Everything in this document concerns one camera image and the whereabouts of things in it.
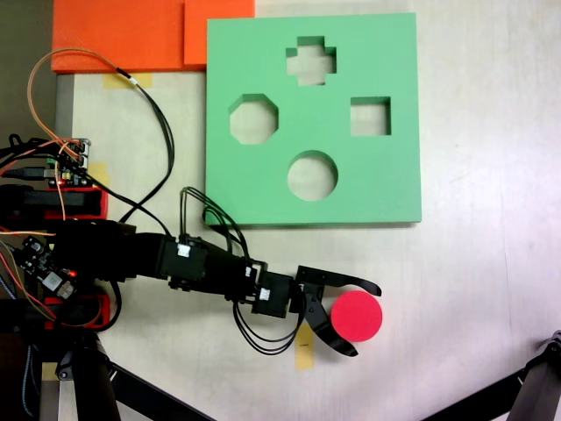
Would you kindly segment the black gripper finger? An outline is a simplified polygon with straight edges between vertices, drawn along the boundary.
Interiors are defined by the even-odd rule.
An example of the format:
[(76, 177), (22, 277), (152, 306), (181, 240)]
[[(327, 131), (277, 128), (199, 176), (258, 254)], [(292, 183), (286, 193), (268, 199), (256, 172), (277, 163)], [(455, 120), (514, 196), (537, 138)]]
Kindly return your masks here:
[(355, 276), (343, 275), (318, 268), (299, 266), (295, 281), (298, 284), (314, 284), (318, 286), (329, 286), (342, 288), (344, 286), (355, 286), (363, 289), (373, 296), (381, 296), (381, 288), (374, 282)]
[(347, 357), (358, 356), (356, 348), (334, 329), (321, 300), (310, 293), (306, 293), (304, 297), (306, 300), (305, 319), (314, 334), (332, 350)]

